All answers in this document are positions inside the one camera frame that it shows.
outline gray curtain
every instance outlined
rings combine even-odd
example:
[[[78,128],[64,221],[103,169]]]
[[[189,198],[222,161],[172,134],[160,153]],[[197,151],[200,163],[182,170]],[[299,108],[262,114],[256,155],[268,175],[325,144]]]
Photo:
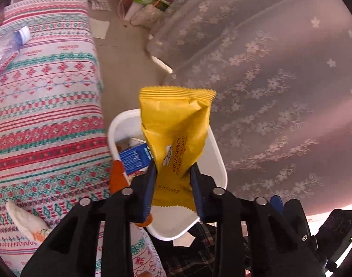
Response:
[[[238,197],[352,204],[352,15],[342,0],[176,0],[148,51],[165,84],[217,91],[211,126]]]

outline plastic bottle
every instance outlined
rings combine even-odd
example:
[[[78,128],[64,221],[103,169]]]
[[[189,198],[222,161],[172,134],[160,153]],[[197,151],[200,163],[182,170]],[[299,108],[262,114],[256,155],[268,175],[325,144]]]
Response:
[[[0,75],[6,66],[18,55],[23,44],[31,35],[27,26],[15,32],[8,32],[0,37]]]

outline yellow snack package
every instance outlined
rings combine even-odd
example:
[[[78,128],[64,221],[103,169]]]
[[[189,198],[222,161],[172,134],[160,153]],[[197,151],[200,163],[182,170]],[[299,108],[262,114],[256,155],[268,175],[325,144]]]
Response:
[[[189,169],[202,153],[215,94],[176,86],[140,90],[142,130],[158,171],[153,205],[196,211]]]

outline metal screw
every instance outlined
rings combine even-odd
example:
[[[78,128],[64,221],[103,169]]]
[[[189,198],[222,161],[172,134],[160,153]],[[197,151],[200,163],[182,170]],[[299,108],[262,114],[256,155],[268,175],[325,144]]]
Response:
[[[89,205],[90,202],[91,202],[91,200],[89,198],[83,198],[80,200],[80,205],[86,206],[86,205]]]
[[[225,193],[225,190],[223,188],[214,188],[213,192],[214,192],[214,194],[221,196]]]
[[[255,199],[255,201],[259,204],[259,205],[266,205],[268,203],[267,199],[264,197],[258,197]]]
[[[132,193],[133,193],[132,188],[124,188],[124,189],[122,190],[122,194],[123,194],[124,196],[129,196],[129,195],[131,195]]]

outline beige floor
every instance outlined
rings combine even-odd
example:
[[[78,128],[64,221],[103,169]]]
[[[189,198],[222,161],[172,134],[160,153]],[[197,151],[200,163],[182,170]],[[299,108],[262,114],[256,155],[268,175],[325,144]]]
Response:
[[[112,11],[89,10],[89,16],[110,21],[105,40],[94,38],[104,83],[102,110],[105,130],[122,111],[138,108],[138,91],[161,85],[167,72],[145,50],[149,30],[122,21],[116,13],[119,0],[110,0]]]

